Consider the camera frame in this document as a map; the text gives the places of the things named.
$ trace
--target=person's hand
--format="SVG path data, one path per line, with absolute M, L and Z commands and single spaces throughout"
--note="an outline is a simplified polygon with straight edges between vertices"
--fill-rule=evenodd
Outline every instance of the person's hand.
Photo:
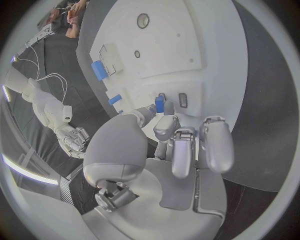
M 80 0 L 71 7 L 71 15 L 77 17 L 82 9 L 86 7 L 87 0 Z
M 68 19 L 67 20 L 67 22 L 69 23 L 69 24 L 78 24 L 78 16 L 76 16 L 76 17 L 73 17 L 73 18 L 71 18 L 71 19 Z

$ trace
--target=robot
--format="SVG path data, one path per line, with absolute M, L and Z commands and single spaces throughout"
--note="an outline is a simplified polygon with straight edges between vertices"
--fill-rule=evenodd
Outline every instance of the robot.
M 84 158 L 84 176 L 99 188 L 98 206 L 83 216 L 96 236 L 121 240 L 216 236 L 227 211 L 221 174 L 234 164 L 233 139 L 224 118 L 209 116 L 197 130 L 181 126 L 174 104 L 165 100 L 164 116 L 153 129 L 159 140 L 154 158 L 147 158 L 148 139 L 142 130 L 156 116 L 154 104 L 110 119 L 83 153 L 89 136 L 68 124 L 71 106 L 14 68 L 5 85 L 32 103 L 38 119 L 54 131 L 67 154 Z

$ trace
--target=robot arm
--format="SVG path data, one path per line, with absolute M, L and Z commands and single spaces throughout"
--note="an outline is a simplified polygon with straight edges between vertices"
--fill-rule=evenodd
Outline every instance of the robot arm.
M 56 97 L 41 90 L 40 84 L 32 79 L 27 79 L 15 68 L 11 67 L 5 85 L 17 93 L 27 102 L 32 103 L 33 111 L 38 120 L 54 131 L 61 148 L 71 157 L 82 159 L 84 144 L 89 135 L 81 128 L 73 128 L 68 123 L 72 119 L 72 107 L 63 105 Z

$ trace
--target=blue block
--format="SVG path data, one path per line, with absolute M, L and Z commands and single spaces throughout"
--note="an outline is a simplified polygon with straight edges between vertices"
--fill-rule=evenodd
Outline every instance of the blue block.
M 113 98 L 109 99 L 109 100 L 108 100 L 108 103 L 109 103 L 110 105 L 114 105 L 117 101 L 119 101 L 119 100 L 121 100 L 121 99 L 122 99 L 121 95 L 118 94 L 117 96 L 114 96 Z
M 158 114 L 164 112 L 164 97 L 158 96 L 155 98 L 155 106 L 156 106 L 156 112 Z
M 102 81 L 108 77 L 107 72 L 104 69 L 104 66 L 100 60 L 94 61 L 91 64 L 91 68 L 93 69 L 98 81 Z

